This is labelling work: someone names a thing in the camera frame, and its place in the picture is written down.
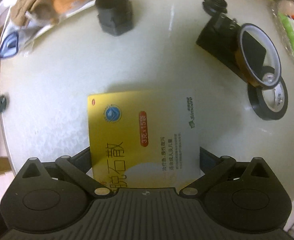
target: black metal bracket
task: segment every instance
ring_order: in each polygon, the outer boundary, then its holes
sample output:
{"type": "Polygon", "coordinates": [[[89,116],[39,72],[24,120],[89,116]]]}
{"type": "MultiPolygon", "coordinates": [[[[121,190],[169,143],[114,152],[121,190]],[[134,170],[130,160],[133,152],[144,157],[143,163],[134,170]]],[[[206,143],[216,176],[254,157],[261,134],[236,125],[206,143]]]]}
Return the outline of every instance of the black metal bracket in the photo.
{"type": "Polygon", "coordinates": [[[86,175],[90,168],[89,148],[55,162],[29,158],[1,200],[7,227],[30,232],[58,230],[81,217],[93,200],[113,196],[110,189],[86,175]]]}
{"type": "Polygon", "coordinates": [[[220,158],[200,148],[205,175],[183,188],[179,195],[196,198],[217,223],[241,232],[282,228],[291,212],[291,200],[261,157],[251,162],[220,158]]]}
{"type": "MultiPolygon", "coordinates": [[[[230,19],[224,13],[217,12],[212,16],[197,38],[196,44],[231,71],[248,83],[239,69],[235,52],[238,49],[238,33],[241,30],[237,20],[230,19]]],[[[249,33],[244,32],[241,40],[246,60],[255,73],[260,73],[266,55],[266,49],[249,33]]]]}

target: triangular hole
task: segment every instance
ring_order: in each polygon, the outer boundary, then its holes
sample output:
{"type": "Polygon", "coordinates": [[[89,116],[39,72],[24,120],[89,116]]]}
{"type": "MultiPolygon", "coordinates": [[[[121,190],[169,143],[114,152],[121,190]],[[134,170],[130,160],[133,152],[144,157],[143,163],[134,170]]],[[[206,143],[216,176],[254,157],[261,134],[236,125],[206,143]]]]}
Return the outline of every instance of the triangular hole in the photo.
{"type": "Polygon", "coordinates": [[[23,175],[23,179],[38,177],[38,176],[40,176],[40,172],[39,172],[36,164],[32,163],[28,166],[27,170],[25,171],[25,173],[23,175]]]}
{"type": "Polygon", "coordinates": [[[251,176],[269,178],[267,172],[265,171],[261,163],[256,164],[255,168],[251,172],[251,176]]]}

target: round table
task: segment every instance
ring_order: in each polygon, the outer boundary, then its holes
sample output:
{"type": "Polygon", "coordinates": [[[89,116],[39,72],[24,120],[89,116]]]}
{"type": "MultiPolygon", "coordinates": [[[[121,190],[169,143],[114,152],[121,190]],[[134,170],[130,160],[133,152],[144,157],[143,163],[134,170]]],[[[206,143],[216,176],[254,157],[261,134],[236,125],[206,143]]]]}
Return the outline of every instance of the round table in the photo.
{"type": "Polygon", "coordinates": [[[196,90],[200,146],[237,161],[263,157],[294,198],[294,63],[281,44],[268,0],[226,0],[228,16],[253,23],[274,42],[288,89],[287,113],[264,121],[253,111],[247,84],[195,44],[210,19],[203,0],[131,0],[135,27],[103,33],[95,8],[39,37],[33,52],[2,60],[2,114],[15,172],[37,156],[43,162],[89,146],[90,94],[157,88],[196,90]]]}

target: black round object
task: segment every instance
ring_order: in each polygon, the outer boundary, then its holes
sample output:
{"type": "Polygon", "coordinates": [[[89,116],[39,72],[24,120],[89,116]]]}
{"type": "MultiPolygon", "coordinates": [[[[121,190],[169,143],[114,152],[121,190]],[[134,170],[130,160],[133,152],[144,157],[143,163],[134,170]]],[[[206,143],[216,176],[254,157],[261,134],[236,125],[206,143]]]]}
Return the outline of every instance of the black round object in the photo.
{"type": "Polygon", "coordinates": [[[23,198],[24,205],[32,210],[47,210],[58,204],[60,196],[50,189],[38,189],[23,198]]]}
{"type": "Polygon", "coordinates": [[[286,222],[291,202],[270,178],[226,181],[212,187],[204,198],[210,217],[224,227],[244,233],[263,233],[286,222]]]}
{"type": "MultiPolygon", "coordinates": [[[[259,78],[263,79],[263,76],[267,73],[273,74],[274,69],[270,66],[263,66],[259,78]]],[[[265,101],[263,89],[255,88],[250,84],[247,87],[249,101],[253,110],[261,119],[266,121],[281,119],[288,107],[288,92],[282,77],[280,77],[278,85],[273,90],[275,93],[275,105],[269,107],[265,101]]]]}
{"type": "Polygon", "coordinates": [[[4,112],[7,106],[7,98],[2,95],[0,96],[0,113],[4,112]]]}
{"type": "Polygon", "coordinates": [[[241,189],[232,195],[232,201],[240,208],[258,210],[266,207],[269,197],[256,189],[241,189]]]}
{"type": "Polygon", "coordinates": [[[10,228],[45,233],[72,224],[87,206],[84,190],[70,182],[52,179],[41,162],[31,158],[3,196],[0,212],[10,228]]]}
{"type": "Polygon", "coordinates": [[[214,16],[215,13],[227,13],[227,2],[225,0],[204,0],[203,8],[210,16],[214,16]]]}

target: blue circular logo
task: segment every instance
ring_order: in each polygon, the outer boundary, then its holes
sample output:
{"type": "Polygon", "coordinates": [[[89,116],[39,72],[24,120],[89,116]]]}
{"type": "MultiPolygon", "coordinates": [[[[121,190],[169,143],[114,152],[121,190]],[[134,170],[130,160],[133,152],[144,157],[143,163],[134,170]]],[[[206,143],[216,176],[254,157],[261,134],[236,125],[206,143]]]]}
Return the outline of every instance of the blue circular logo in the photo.
{"type": "Polygon", "coordinates": [[[107,122],[117,122],[121,118],[121,109],[119,106],[110,105],[106,107],[104,114],[107,122]]]}

